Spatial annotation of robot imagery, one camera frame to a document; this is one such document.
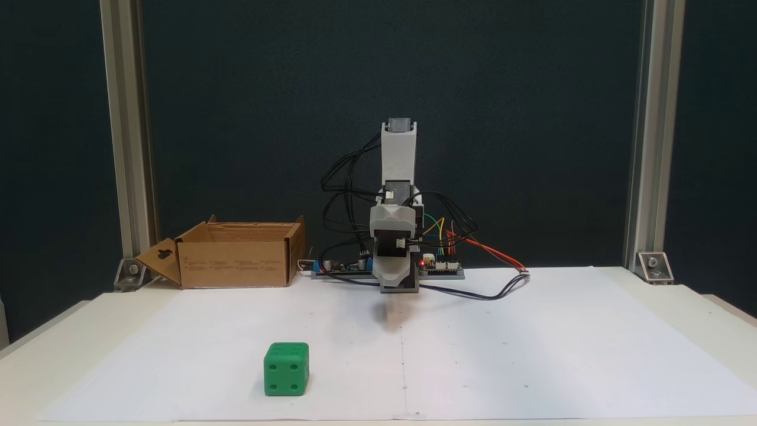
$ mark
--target dark backdrop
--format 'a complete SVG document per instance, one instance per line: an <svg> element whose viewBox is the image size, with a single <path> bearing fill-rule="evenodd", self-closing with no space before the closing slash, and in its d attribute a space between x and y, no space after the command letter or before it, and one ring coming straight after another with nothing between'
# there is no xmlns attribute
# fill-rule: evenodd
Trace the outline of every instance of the dark backdrop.
<svg viewBox="0 0 757 426"><path fill-rule="evenodd" d="M0 0L0 296L11 340L113 289L121 257L96 0Z"/></svg>
<svg viewBox="0 0 757 426"><path fill-rule="evenodd" d="M678 281L757 315L757 3L686 2L665 251Z"/></svg>
<svg viewBox="0 0 757 426"><path fill-rule="evenodd" d="M321 228L320 175L412 117L416 184L457 201L480 241L532 266L621 264L640 0L144 7L164 236L211 213L304 214L316 251L340 240Z"/></svg>

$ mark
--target white paper sheet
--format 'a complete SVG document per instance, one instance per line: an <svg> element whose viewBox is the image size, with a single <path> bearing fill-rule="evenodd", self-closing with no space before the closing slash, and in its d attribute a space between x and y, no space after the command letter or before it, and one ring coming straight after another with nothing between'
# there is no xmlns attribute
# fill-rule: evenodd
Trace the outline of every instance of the white paper sheet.
<svg viewBox="0 0 757 426"><path fill-rule="evenodd" d="M467 274L444 285L495 293L512 271ZM263 395L275 341L310 344L304 396ZM600 272L548 268L496 302L306 279L184 291L39 419L705 415L757 415L757 391Z"/></svg>
<svg viewBox="0 0 757 426"><path fill-rule="evenodd" d="M41 419L392 418L405 412L398 316L372 290L309 280L185 290ZM303 396L264 395L273 342L310 345Z"/></svg>
<svg viewBox="0 0 757 426"><path fill-rule="evenodd" d="M505 280L470 275L489 294ZM757 391L594 268L402 310L407 405L427 419L757 415Z"/></svg>

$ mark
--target red wire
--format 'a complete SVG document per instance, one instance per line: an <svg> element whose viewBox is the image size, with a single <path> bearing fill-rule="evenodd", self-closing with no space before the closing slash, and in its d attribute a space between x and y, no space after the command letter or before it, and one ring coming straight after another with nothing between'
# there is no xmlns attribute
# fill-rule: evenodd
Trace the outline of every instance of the red wire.
<svg viewBox="0 0 757 426"><path fill-rule="evenodd" d="M455 233L447 231L447 237L448 238L455 237L455 236L456 236ZM473 236L468 236L468 238L466 238L465 241L468 244L472 244L474 246L479 246L479 247L483 248L484 250L486 250L487 252L489 252L490 254L492 254L494 257L497 257L499 260L512 265L518 271L521 271L521 272L527 271L526 267L521 262L518 262L514 258L511 258L510 256L508 256L508 255L506 255L506 254L504 254L504 253L502 253L502 252L500 252L498 250L492 249L489 246L485 246L485 245L481 244Z"/></svg>

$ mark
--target yellow wire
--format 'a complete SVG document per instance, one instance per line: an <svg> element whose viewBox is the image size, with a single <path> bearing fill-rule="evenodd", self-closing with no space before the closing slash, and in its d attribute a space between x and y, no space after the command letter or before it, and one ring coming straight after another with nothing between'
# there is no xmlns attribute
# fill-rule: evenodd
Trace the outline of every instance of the yellow wire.
<svg viewBox="0 0 757 426"><path fill-rule="evenodd" d="M431 232L431 230L432 230L432 229L434 229L434 228L436 228L436 224L433 224L433 225L431 225L431 227L430 227L429 229L427 229L427 230L426 230L426 231L425 231L425 232L423 233L423 235L426 235L427 233Z"/></svg>
<svg viewBox="0 0 757 426"><path fill-rule="evenodd" d="M439 221L439 245L441 246L441 230L444 229L444 218ZM441 254L444 254L444 247L441 248Z"/></svg>

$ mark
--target green wire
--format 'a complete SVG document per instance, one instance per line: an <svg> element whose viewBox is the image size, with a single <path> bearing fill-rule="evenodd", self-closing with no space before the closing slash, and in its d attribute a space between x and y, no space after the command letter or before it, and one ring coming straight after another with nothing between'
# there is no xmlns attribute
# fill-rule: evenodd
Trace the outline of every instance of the green wire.
<svg viewBox="0 0 757 426"><path fill-rule="evenodd" d="M433 216L431 216L431 215L430 215L430 214L428 214L428 213L424 213L423 215L424 215L424 216L427 216L427 217L428 217L429 219L431 219L432 221L434 221L434 223L436 224L436 228L438 228L438 229L439 229L439 231L441 231L441 225L439 225L439 221L437 221L436 219L434 219L434 217L433 217ZM441 254L441 247L439 247L439 250L437 251L437 254L438 254L438 255L440 255L440 254Z"/></svg>

